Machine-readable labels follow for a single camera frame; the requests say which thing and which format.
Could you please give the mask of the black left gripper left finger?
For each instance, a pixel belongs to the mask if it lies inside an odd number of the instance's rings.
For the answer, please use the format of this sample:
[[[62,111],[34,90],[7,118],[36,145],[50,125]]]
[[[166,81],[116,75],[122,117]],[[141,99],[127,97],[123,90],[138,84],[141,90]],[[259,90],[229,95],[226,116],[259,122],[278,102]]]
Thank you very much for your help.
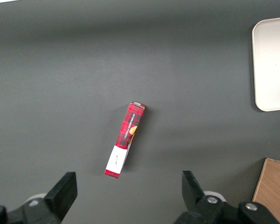
[[[60,224],[77,197],[75,172],[67,172],[47,194],[30,197],[7,213],[8,224]]]

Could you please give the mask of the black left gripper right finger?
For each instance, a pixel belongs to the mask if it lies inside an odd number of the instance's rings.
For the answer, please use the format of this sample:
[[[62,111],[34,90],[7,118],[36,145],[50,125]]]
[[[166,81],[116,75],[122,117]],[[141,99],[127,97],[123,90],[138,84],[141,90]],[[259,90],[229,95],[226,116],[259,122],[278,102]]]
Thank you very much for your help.
[[[176,224],[278,224],[269,209],[257,202],[229,205],[222,196],[206,194],[191,171],[182,172],[182,197],[187,211]]]

